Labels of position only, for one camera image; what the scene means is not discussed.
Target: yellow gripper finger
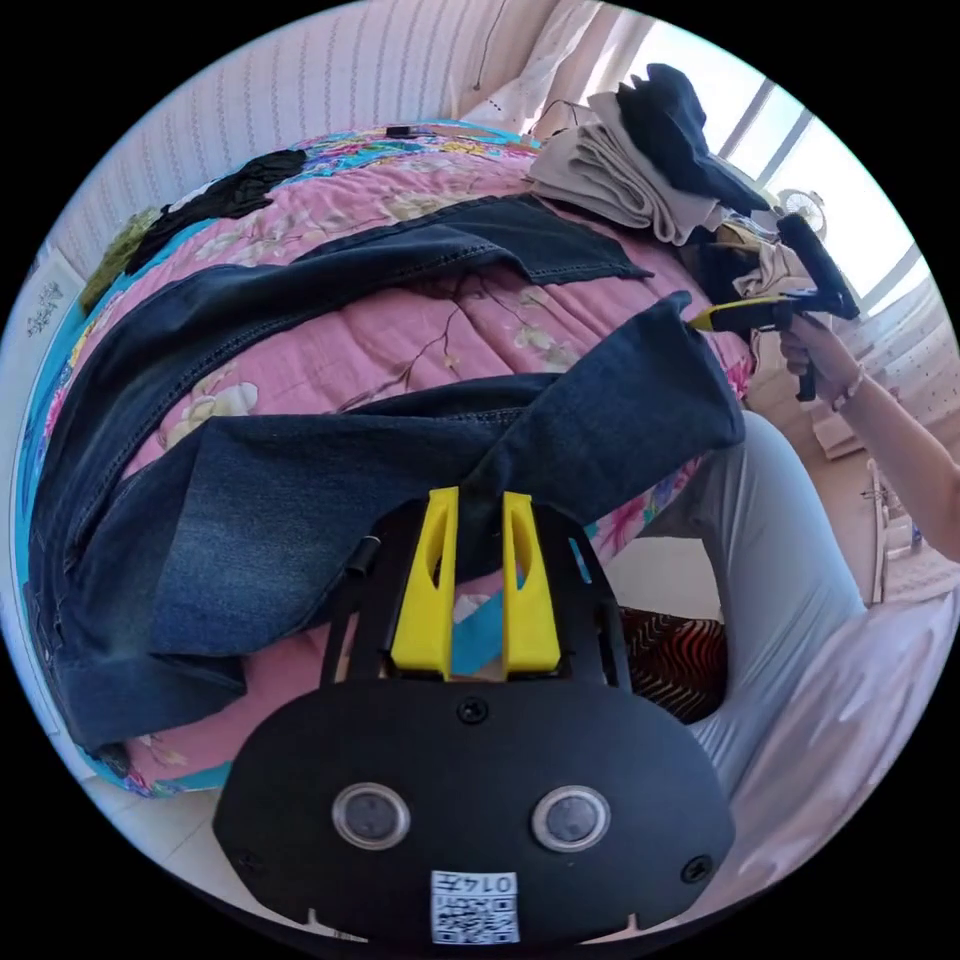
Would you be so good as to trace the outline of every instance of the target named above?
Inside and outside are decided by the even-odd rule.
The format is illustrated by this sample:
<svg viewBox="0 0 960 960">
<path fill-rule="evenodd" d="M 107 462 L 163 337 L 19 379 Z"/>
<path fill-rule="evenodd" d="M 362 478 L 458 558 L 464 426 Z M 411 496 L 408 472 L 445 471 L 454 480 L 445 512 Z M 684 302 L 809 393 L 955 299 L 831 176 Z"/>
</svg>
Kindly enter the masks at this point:
<svg viewBox="0 0 960 960">
<path fill-rule="evenodd" d="M 518 568 L 523 584 L 518 581 Z M 526 494 L 503 496 L 503 670 L 552 673 L 560 663 L 550 584 L 540 550 L 533 502 Z"/>
<path fill-rule="evenodd" d="M 401 672 L 450 678 L 459 490 L 431 490 L 390 656 Z"/>
</svg>

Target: bracelet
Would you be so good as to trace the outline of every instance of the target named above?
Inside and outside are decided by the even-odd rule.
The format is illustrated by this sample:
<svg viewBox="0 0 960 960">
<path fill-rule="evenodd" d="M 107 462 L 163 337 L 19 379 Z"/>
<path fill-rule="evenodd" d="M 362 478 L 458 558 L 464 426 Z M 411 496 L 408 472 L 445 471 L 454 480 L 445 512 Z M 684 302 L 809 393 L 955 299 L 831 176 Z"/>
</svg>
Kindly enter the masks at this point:
<svg viewBox="0 0 960 960">
<path fill-rule="evenodd" d="M 853 383 L 849 387 L 845 387 L 841 392 L 840 396 L 837 397 L 833 403 L 830 404 L 830 409 L 834 413 L 839 413 L 844 404 L 849 403 L 855 396 L 856 392 L 860 389 L 860 384 L 863 383 L 864 378 L 867 375 L 867 371 L 864 370 L 863 364 L 858 365 L 857 376 L 854 379 Z"/>
</svg>

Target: knee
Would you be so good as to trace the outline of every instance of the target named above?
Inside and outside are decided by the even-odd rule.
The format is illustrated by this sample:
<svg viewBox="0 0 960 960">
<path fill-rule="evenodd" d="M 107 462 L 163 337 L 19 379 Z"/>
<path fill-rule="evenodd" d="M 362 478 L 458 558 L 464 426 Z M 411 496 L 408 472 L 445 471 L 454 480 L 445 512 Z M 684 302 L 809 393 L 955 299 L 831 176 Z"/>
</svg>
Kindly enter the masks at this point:
<svg viewBox="0 0 960 960">
<path fill-rule="evenodd" d="M 744 472 L 784 492 L 798 486 L 812 490 L 807 468 L 780 430 L 749 410 L 744 411 L 743 421 L 743 443 L 734 449 Z"/>
</svg>

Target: sticker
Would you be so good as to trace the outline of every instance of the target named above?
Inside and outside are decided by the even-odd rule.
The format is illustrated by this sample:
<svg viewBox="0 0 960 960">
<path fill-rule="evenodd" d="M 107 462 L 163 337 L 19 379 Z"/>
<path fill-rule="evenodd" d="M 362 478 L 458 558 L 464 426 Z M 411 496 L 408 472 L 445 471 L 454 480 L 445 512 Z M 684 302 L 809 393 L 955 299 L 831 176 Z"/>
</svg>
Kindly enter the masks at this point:
<svg viewBox="0 0 960 960">
<path fill-rule="evenodd" d="M 515 873 L 430 874 L 434 943 L 487 946 L 519 943 Z"/>
</svg>

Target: person's leg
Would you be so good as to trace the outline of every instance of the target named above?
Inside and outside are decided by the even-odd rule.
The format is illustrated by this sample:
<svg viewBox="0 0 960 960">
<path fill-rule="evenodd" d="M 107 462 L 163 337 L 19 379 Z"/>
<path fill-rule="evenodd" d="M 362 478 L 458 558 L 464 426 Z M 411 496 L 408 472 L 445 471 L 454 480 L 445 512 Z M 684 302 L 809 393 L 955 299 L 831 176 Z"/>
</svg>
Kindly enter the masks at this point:
<svg viewBox="0 0 960 960">
<path fill-rule="evenodd" d="M 800 459 L 772 424 L 744 418 L 744 442 L 710 454 L 641 534 L 700 539 L 713 566 L 729 682 L 690 729 L 728 795 L 820 647 L 865 609 Z"/>
</svg>

